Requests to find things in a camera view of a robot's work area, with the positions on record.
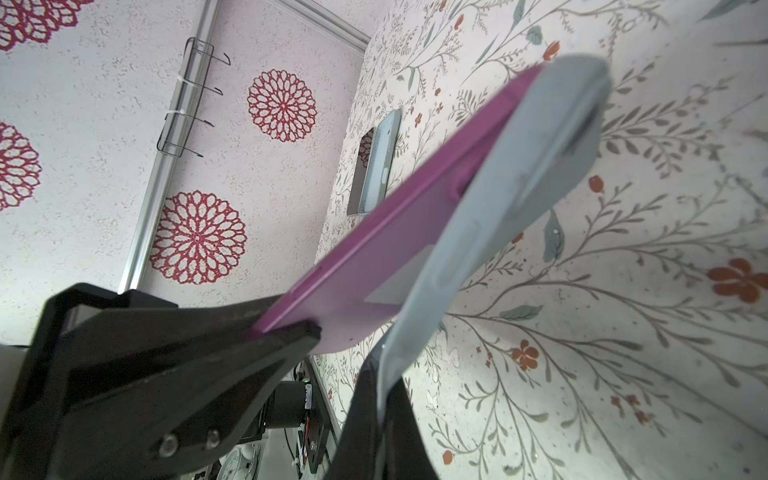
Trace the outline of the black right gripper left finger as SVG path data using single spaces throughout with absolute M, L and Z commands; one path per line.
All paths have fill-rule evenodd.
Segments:
M 252 437 L 281 379 L 319 343 L 254 324 L 271 298 L 181 308 L 87 283 L 50 297 L 1 429 L 5 479 L 171 479 Z

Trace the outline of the pale blue phone case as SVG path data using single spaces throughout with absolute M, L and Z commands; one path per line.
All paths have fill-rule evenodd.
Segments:
M 516 101 L 515 110 L 472 178 L 452 182 L 464 191 L 439 238 L 369 296 L 403 304 L 373 350 L 378 421 L 461 285 L 592 167 L 611 89 L 607 61 L 579 54 L 521 74 L 499 91 L 499 99 Z

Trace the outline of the black phone purple back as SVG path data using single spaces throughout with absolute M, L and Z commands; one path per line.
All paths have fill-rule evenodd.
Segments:
M 301 321 L 316 354 L 349 349 L 402 308 L 419 270 L 540 70 L 507 83 L 252 327 L 260 337 Z

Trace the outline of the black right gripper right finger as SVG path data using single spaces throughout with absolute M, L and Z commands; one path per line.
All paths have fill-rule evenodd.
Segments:
M 327 479 L 439 478 L 428 458 L 405 383 L 390 391 L 378 419 L 376 363 L 363 363 Z

